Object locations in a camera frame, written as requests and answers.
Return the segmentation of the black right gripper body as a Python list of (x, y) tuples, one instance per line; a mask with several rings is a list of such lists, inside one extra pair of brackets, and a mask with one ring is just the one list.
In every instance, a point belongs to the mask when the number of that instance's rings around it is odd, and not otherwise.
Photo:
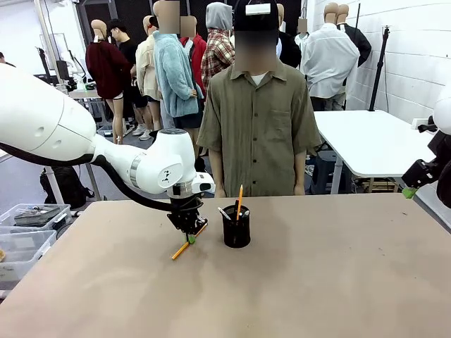
[(416, 160), (402, 176), (402, 181), (409, 188), (419, 189), (438, 179), (438, 169), (439, 166), (435, 161), (425, 162), (424, 160), (419, 159)]

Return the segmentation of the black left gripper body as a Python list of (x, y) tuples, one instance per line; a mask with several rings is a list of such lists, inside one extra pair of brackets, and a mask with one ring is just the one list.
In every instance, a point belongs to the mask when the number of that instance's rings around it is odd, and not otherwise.
[(199, 208), (204, 204), (200, 195), (184, 199), (170, 198), (173, 210), (167, 215), (177, 230), (185, 234), (197, 234), (208, 220), (199, 214)]

